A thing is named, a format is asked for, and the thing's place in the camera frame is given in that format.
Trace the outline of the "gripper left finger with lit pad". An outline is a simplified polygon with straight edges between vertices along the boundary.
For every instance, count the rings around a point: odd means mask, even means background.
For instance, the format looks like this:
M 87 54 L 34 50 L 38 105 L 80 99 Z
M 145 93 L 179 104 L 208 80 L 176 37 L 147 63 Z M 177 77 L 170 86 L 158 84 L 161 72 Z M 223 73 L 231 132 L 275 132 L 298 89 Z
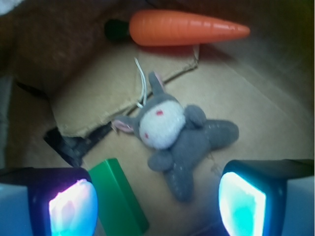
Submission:
M 0 171 L 2 236 L 92 236 L 98 201 L 83 168 Z

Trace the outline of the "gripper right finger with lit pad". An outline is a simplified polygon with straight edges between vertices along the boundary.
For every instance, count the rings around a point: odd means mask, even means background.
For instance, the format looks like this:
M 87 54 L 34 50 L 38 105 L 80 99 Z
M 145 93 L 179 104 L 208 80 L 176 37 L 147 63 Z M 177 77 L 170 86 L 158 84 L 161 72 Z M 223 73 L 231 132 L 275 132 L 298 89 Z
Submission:
M 313 236 L 314 161 L 229 161 L 219 183 L 219 209 L 230 236 Z

